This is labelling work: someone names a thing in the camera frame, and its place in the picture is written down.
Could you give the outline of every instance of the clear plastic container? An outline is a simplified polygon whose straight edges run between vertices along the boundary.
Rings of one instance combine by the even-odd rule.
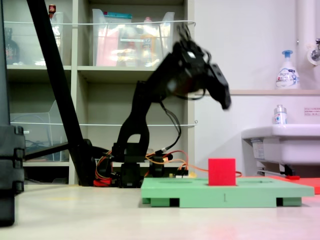
[[[110,24],[104,13],[93,9],[93,65],[156,67],[172,50],[173,23]],[[173,21],[168,12],[165,21]]]
[[[56,101],[49,112],[11,113],[10,120],[11,125],[23,127],[27,153],[67,142]],[[64,150],[49,154],[34,159],[34,161],[67,162],[69,161],[69,151]]]
[[[72,25],[63,12],[56,12],[51,20],[55,41],[63,65],[71,64]],[[26,23],[4,23],[5,51],[8,65],[45,66],[35,26]]]

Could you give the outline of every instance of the red mat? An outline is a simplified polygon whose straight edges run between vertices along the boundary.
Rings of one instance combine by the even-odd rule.
[[[314,187],[314,194],[320,194],[320,178],[300,178],[299,180],[290,180],[281,176],[268,176],[268,178]]]

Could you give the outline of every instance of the faucet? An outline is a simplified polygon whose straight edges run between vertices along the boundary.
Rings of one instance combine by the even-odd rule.
[[[312,51],[311,58],[313,61],[318,62],[320,61],[320,38],[317,38],[315,43],[317,45],[317,49]]]

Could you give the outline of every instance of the shelf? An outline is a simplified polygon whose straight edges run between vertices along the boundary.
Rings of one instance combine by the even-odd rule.
[[[112,166],[114,168],[120,168],[121,167],[122,162],[113,162]],[[148,162],[139,162],[140,167],[141,168],[148,168],[149,167],[149,163]],[[164,165],[164,167],[166,168],[178,168],[182,165],[182,162],[170,162]]]
[[[78,66],[78,72],[89,83],[135,84],[146,81],[153,67]]]
[[[24,161],[24,167],[69,167],[68,161]]]
[[[184,0],[89,0],[91,4],[181,6]]]
[[[46,66],[7,65],[7,74],[11,83],[49,83]],[[71,66],[64,66],[68,83],[71,82]]]
[[[195,93],[196,96],[202,95],[202,90]],[[283,90],[230,90],[231,96],[320,96],[320,89],[283,89]]]

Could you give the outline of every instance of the black stand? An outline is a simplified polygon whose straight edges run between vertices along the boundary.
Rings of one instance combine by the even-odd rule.
[[[23,129],[10,126],[3,1],[0,0],[0,46],[2,49],[0,50],[0,226],[10,226],[15,222],[14,196],[24,190],[24,159],[68,149],[79,184],[93,186],[96,168],[94,155],[101,156],[101,153],[105,152],[105,149],[92,147],[90,141],[83,139],[81,134],[45,1],[27,0],[27,3],[68,143],[48,147],[25,156]]]
[[[10,126],[3,4],[0,1],[0,226],[15,222],[15,195],[24,190],[25,137]]]

